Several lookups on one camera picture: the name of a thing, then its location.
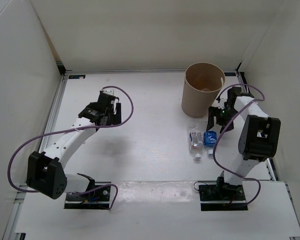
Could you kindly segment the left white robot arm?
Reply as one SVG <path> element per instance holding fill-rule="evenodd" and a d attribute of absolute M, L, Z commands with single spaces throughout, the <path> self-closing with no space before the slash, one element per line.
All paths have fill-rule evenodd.
<path fill-rule="evenodd" d="M 82 110 L 71 131 L 64 133 L 51 146 L 28 158 L 26 184 L 50 197 L 59 198 L 63 193 L 78 192 L 84 200 L 95 195 L 95 180 L 85 174 L 66 174 L 64 168 L 72 155 L 84 142 L 97 132 L 98 126 L 121 123 L 121 104 L 113 89 L 101 90 L 98 100 Z"/>

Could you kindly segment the clear bottle white orange label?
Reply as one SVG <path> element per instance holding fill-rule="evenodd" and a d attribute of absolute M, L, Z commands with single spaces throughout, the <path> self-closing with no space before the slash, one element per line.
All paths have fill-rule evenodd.
<path fill-rule="evenodd" d="M 199 162 L 202 158 L 204 142 L 202 128 L 197 123 L 192 123 L 188 127 L 188 145 L 194 161 Z"/>

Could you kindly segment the blue label Pocari Sweat bottle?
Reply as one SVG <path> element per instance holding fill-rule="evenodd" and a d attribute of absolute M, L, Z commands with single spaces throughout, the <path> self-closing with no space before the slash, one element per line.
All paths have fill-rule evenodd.
<path fill-rule="evenodd" d="M 206 131 L 203 133 L 203 144 L 207 155 L 212 158 L 213 157 L 213 150 L 215 144 L 217 142 L 218 136 L 215 131 Z"/>

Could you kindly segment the clear plastic bottle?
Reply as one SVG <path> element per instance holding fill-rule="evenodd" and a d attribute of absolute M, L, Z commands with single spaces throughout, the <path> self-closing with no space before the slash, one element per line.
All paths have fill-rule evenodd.
<path fill-rule="evenodd" d="M 207 87 L 204 87 L 204 88 L 201 89 L 201 91 L 202 92 L 210 92 L 211 90 L 209 88 L 207 88 Z"/>

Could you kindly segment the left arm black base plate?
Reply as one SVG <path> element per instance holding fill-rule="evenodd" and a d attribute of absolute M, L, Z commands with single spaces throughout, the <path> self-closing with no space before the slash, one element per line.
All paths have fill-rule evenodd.
<path fill-rule="evenodd" d="M 107 210 L 110 208 L 110 182 L 96 182 L 91 189 L 106 185 L 88 194 L 78 195 L 67 193 L 64 201 L 66 210 Z"/>

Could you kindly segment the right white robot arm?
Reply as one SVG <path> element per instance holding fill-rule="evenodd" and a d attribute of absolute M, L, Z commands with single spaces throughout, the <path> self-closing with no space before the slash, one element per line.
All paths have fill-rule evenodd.
<path fill-rule="evenodd" d="M 227 98 L 217 97 L 218 106 L 208 109 L 206 130 L 221 127 L 217 142 L 226 132 L 234 129 L 234 120 L 242 117 L 244 125 L 238 140 L 238 155 L 232 167 L 223 167 L 215 185 L 208 186 L 205 194 L 210 198 L 226 200 L 240 192 L 242 182 L 258 164 L 272 158 L 277 151 L 281 121 L 263 112 L 251 93 L 243 92 L 241 84 L 225 88 Z"/>

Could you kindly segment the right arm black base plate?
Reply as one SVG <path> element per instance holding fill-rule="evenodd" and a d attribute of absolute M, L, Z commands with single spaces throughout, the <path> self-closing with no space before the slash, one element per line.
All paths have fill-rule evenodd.
<path fill-rule="evenodd" d="M 236 190 L 219 187 L 218 184 L 195 181 L 194 190 L 199 193 L 202 212 L 247 211 L 248 205 L 242 185 Z"/>

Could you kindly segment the orange plastic bottle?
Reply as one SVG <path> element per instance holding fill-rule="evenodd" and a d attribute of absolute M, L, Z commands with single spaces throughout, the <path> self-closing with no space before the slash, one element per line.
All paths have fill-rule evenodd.
<path fill-rule="evenodd" d="M 211 80 L 208 77 L 197 77 L 196 83 L 198 86 L 209 86 L 211 84 Z"/>

